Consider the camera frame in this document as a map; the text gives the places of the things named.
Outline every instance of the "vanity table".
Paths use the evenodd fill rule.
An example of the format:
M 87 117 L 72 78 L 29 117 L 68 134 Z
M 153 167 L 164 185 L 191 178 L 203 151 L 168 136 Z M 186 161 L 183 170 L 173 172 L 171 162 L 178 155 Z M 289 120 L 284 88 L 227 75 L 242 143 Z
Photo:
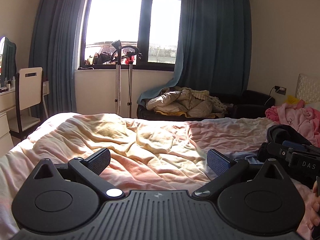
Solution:
M 45 81 L 43 83 L 43 96 L 48 95 L 49 93 L 49 82 Z M 45 115 L 49 118 L 44 98 L 42 101 L 44 104 Z M 0 93 L 0 157 L 13 148 L 12 139 L 9 133 L 7 112 L 15 109 L 15 105 L 15 88 L 12 88 L 10 91 Z

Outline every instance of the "white chair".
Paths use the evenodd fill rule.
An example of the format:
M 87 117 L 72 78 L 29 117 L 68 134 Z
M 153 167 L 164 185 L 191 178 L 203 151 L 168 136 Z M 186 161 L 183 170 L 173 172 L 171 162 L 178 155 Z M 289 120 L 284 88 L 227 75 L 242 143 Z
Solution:
M 8 121 L 10 134 L 21 140 L 36 130 L 43 119 L 43 72 L 41 67 L 22 68 L 16 74 L 16 113 L 17 117 Z M 20 111 L 39 105 L 40 119 L 21 115 Z

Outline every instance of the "headboard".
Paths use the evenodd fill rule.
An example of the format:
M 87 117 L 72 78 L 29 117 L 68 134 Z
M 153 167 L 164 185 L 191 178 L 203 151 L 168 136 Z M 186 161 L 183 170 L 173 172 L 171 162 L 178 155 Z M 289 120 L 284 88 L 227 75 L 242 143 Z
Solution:
M 299 74 L 296 98 L 305 102 L 320 102 L 320 78 Z

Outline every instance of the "power outlet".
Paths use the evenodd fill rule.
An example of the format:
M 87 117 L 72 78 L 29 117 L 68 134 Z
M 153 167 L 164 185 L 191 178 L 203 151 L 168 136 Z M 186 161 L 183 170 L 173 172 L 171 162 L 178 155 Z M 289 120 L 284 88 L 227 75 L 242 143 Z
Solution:
M 281 95 L 284 95 L 284 96 L 285 96 L 285 94 L 286 94 L 286 92 L 287 92 L 287 89 L 286 89 L 286 88 L 278 87 L 278 86 L 275 86 L 275 90 L 276 90 L 276 93 L 281 94 Z

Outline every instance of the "bed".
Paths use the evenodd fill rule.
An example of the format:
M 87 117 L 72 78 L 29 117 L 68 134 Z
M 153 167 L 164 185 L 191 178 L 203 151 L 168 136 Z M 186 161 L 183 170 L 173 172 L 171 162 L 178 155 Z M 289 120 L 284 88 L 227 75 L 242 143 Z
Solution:
M 66 163 L 108 147 L 111 163 L 100 176 L 125 193 L 131 189 L 187 189 L 191 193 L 216 177 L 206 164 L 209 149 L 227 156 L 255 153 L 274 124 L 267 118 L 168 122 L 115 114 L 57 114 L 0 158 L 0 239 L 7 240 L 19 230 L 11 203 L 42 158 Z M 307 206 L 298 232 L 310 239 L 306 221 L 313 195 L 294 183 Z

